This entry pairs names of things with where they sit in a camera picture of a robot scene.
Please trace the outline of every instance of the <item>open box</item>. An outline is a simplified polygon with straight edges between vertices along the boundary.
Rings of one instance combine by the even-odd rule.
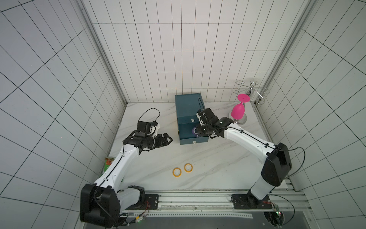
[[[192,132],[199,124],[196,116],[199,109],[205,109],[201,93],[176,95],[175,108],[178,120],[178,135],[181,145],[207,142],[208,137],[196,137]]]

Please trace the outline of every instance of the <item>white robotic arm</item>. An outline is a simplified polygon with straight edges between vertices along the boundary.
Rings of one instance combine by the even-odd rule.
[[[128,207],[139,208],[145,204],[145,189],[129,186],[118,190],[128,167],[144,148],[153,150],[167,146],[172,138],[166,133],[157,134],[159,124],[138,121],[137,130],[124,141],[123,147],[109,168],[94,184],[86,184],[80,194],[80,220],[103,227],[118,224],[120,210]]]
[[[281,184],[292,167],[287,147],[281,143],[275,145],[260,139],[227,117],[219,120],[210,108],[199,110],[197,117],[200,122],[196,126],[199,136],[225,137],[248,149],[264,163],[261,176],[249,190],[245,200],[250,208],[259,206],[261,200]],[[156,121],[138,121],[137,130],[123,141],[123,147],[110,167],[94,184],[86,184],[81,190],[81,221],[110,228],[118,224],[120,210],[144,205],[144,188],[129,186],[127,189],[118,190],[118,187],[128,167],[144,148],[152,150],[172,142],[166,133],[157,134],[158,129],[159,124]]]
[[[210,138],[221,136],[232,140],[252,152],[264,163],[261,176],[249,190],[246,199],[248,206],[256,208],[271,190],[281,185],[291,170],[292,164],[287,146],[282,143],[275,145],[260,139],[227,117],[219,120],[210,108],[199,110],[197,117],[200,122],[196,126],[198,136],[210,136]]]

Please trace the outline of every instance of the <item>marble table surface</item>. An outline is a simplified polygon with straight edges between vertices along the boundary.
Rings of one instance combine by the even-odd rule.
[[[205,103],[220,119],[237,102]],[[178,137],[175,103],[129,103],[122,118],[110,155],[116,157],[123,146],[123,140],[137,127],[139,117],[149,108],[157,108],[161,115],[158,133],[167,133],[173,142],[168,146],[143,151],[128,168],[120,185],[124,189],[129,185],[142,186],[145,190],[215,190],[215,189],[250,189],[260,176],[263,164],[258,158],[225,138],[209,139],[206,143],[180,145]],[[250,133],[266,139],[250,104],[245,106],[248,117],[241,127]],[[141,121],[153,121],[156,110],[148,111]],[[193,170],[184,171],[184,165],[191,163]],[[174,177],[175,167],[182,170],[180,177]],[[285,182],[278,188],[287,188]]]

